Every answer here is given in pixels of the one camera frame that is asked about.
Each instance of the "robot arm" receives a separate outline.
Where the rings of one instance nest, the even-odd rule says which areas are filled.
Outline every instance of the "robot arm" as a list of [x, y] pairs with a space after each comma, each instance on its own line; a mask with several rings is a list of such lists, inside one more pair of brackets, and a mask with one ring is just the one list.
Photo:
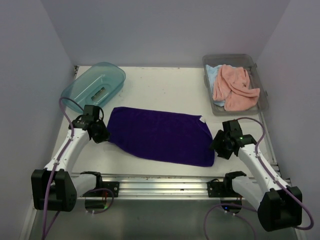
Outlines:
[[[227, 173], [223, 180], [225, 191], [236, 192], [243, 196], [257, 210], [259, 221], [268, 232], [300, 225], [302, 207], [286, 194], [270, 174], [302, 201], [299, 188], [288, 186], [287, 182], [270, 166], [259, 148], [256, 152], [257, 142], [251, 135], [243, 135], [237, 120], [222, 124], [223, 131], [218, 131], [210, 147], [218, 153], [219, 157], [225, 159], [229, 159], [234, 153], [244, 162], [257, 181], [257, 184], [253, 183], [241, 171]], [[269, 172], [262, 166], [257, 155]]]
[[70, 212], [74, 208], [78, 197], [89, 190], [102, 186], [102, 177], [99, 172], [82, 172], [79, 177], [73, 179], [69, 174], [82, 149], [91, 139], [95, 143], [101, 143], [109, 139], [110, 134], [99, 114], [100, 107], [86, 105], [83, 114], [72, 121], [73, 136], [72, 130], [69, 129], [62, 146], [53, 159], [44, 169], [33, 171], [31, 185], [34, 207], [37, 210], [44, 209], [46, 188], [54, 164], [57, 164], [57, 166], [49, 191], [48, 210], [50, 211]]

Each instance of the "gray basket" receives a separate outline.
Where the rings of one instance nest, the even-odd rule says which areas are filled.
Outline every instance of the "gray basket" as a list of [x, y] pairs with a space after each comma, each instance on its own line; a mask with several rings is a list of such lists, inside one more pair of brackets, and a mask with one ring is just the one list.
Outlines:
[[[265, 111], [268, 109], [269, 104], [266, 96], [266, 92], [264, 91], [264, 88], [262, 87], [262, 84], [260, 82], [258, 73], [257, 73], [257, 65], [254, 63], [252, 58], [247, 54], [213, 54], [213, 55], [205, 55], [202, 58], [203, 67], [204, 67], [204, 83], [205, 86], [208, 89], [208, 94], [210, 98], [211, 108], [214, 115], [217, 116], [225, 116], [225, 115], [254, 115], [258, 114], [262, 111]], [[210, 90], [209, 87], [209, 78], [208, 73], [206, 69], [206, 65], [209, 65], [211, 67], [216, 67], [218, 65], [231, 65], [233, 67], [243, 67], [246, 69], [249, 73], [250, 77], [250, 89], [260, 89], [260, 96], [258, 99], [258, 102], [256, 106], [251, 107], [248, 110], [245, 111], [226, 111], [224, 107], [217, 106], [214, 104], [213, 100], [213, 93]]]

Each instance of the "transparent plastic container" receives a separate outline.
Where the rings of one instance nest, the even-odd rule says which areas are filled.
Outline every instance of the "transparent plastic container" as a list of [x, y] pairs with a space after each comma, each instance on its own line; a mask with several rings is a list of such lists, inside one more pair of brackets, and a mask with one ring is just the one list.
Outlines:
[[[204, 84], [208, 89], [209, 99], [211, 103], [212, 112], [216, 116], [225, 116], [225, 115], [254, 115], [258, 114], [262, 111], [265, 111], [269, 108], [266, 92], [262, 87], [260, 82], [258, 73], [257, 73], [257, 65], [254, 63], [252, 58], [247, 54], [212, 54], [205, 55], [202, 58], [203, 66], [204, 66]], [[250, 89], [260, 89], [260, 96], [258, 102], [255, 106], [249, 108], [244, 111], [226, 111], [223, 106], [217, 106], [214, 104], [213, 93], [209, 87], [209, 78], [207, 73], [206, 65], [211, 67], [216, 67], [218, 65], [231, 65], [233, 67], [243, 67], [249, 73], [250, 77]]]
[[[126, 74], [119, 67], [108, 62], [99, 62], [63, 90], [61, 97], [70, 98], [83, 108], [85, 105], [102, 108], [124, 86], [125, 79]], [[82, 113], [73, 102], [64, 99], [63, 103], [72, 110]]]

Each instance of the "purple cloth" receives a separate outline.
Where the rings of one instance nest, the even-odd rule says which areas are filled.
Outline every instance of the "purple cloth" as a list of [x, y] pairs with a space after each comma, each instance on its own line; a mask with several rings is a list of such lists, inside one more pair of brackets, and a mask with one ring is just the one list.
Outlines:
[[107, 125], [109, 142], [143, 159], [210, 167], [215, 152], [201, 116], [130, 107], [113, 109]]

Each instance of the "pink towel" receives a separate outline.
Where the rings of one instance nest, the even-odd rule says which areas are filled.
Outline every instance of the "pink towel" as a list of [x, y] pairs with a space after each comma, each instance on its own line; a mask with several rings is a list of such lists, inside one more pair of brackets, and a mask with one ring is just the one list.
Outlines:
[[225, 100], [226, 111], [244, 111], [257, 104], [260, 88], [249, 89], [250, 78], [243, 67], [222, 65], [213, 84], [213, 100]]

